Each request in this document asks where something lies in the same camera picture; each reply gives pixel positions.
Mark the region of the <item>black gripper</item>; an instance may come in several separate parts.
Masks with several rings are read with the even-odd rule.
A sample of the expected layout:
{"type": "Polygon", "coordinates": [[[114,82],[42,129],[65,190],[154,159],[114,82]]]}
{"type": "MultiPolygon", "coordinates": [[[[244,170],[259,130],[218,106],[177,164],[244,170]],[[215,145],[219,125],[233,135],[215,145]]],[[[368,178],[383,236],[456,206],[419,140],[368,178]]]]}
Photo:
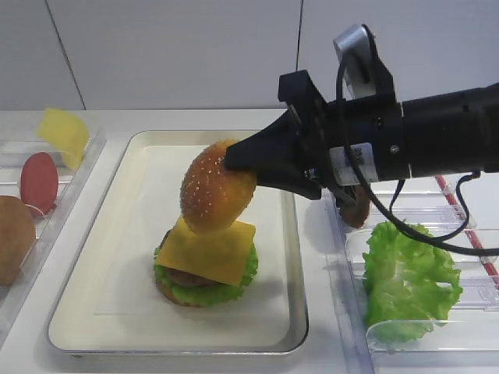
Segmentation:
{"type": "Polygon", "coordinates": [[[280,76],[278,98],[288,110],[229,146],[226,168],[253,172],[259,186],[309,200],[321,198],[321,187],[341,201],[356,200],[359,181],[351,158],[368,183],[405,179],[402,112],[393,78],[382,70],[370,82],[373,93],[328,103],[306,70],[280,76]]]}

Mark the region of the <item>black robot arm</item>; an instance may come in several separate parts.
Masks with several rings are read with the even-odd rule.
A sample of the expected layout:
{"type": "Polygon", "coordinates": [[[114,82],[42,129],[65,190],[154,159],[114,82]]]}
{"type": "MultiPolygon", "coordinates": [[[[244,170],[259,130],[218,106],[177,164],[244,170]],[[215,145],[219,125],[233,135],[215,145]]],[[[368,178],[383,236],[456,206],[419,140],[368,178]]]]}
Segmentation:
{"type": "Polygon", "coordinates": [[[374,95],[338,104],[323,99],[305,70],[281,76],[287,111],[230,146],[226,168],[308,199],[327,189],[347,204],[356,201],[357,178],[346,143],[368,182],[497,171],[497,85],[398,102],[390,73],[374,84],[374,95]]]}

